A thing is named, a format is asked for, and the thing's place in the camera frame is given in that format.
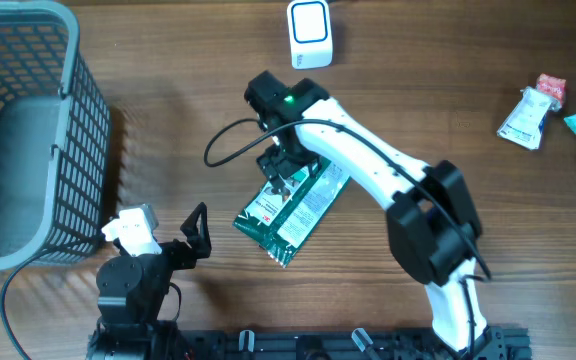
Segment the white paper packet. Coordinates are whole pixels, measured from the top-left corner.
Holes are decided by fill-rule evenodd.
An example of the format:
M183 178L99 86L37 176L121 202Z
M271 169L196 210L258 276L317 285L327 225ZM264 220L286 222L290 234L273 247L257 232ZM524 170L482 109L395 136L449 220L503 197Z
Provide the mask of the white paper packet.
M537 150L547 114L560 109L559 101L553 96L526 87L521 100L497 130L497 136L527 150Z

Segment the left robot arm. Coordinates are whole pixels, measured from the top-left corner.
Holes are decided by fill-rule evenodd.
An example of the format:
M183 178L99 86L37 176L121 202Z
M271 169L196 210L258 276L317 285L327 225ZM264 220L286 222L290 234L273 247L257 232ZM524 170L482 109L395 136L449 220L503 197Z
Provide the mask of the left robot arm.
M125 208L102 227L119 255L98 270L97 301L101 313L89 337L91 360L194 359L196 352L179 330L177 317L158 318L176 271L193 269L210 256L207 206L199 203L180 226L185 241L160 243L154 236L156 214L149 204Z

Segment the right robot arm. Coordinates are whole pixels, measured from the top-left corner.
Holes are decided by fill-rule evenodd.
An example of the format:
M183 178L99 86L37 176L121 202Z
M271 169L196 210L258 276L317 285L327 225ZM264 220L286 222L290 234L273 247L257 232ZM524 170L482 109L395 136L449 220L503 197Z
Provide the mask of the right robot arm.
M244 99L263 136L274 140L257 160L274 191L320 158L340 167L384 210L389 249L425 287L434 334L452 352L475 358L487 327L475 284L491 272L477 247L482 225L462 172L448 160L431 166L395 149L311 79L289 87L264 71Z

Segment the small red white carton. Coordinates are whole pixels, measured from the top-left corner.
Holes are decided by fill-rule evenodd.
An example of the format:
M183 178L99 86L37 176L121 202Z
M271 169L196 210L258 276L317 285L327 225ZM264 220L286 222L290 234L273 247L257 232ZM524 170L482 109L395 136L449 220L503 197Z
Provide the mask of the small red white carton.
M557 78L545 73L542 73L537 78L537 90L554 99L552 105L554 111L559 111L565 103L566 83L567 81L565 79Z

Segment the green gloves packet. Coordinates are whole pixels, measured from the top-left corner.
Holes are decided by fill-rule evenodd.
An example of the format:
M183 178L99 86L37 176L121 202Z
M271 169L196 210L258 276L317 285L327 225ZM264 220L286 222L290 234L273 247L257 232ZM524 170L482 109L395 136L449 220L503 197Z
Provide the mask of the green gloves packet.
M233 226L285 267L293 260L328 210L345 190L350 176L326 158L304 166L275 189L264 184L235 217Z

